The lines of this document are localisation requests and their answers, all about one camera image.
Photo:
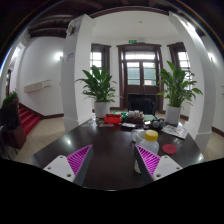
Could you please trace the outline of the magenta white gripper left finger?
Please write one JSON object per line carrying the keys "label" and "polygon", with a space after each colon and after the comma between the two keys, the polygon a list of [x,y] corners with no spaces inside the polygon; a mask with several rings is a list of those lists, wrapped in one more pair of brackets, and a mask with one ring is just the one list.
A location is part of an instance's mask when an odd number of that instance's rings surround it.
{"label": "magenta white gripper left finger", "polygon": [[81,186],[92,156],[93,147],[88,145],[68,156],[59,155],[44,170]]}

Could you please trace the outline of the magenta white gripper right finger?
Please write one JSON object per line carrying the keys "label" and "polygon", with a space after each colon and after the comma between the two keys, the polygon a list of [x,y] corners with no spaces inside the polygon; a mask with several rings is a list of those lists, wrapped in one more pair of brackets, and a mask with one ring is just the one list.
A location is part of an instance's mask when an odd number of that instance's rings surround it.
{"label": "magenta white gripper right finger", "polygon": [[139,145],[135,146],[135,157],[141,174],[149,176],[154,181],[182,169],[182,167],[168,155],[159,156]]}

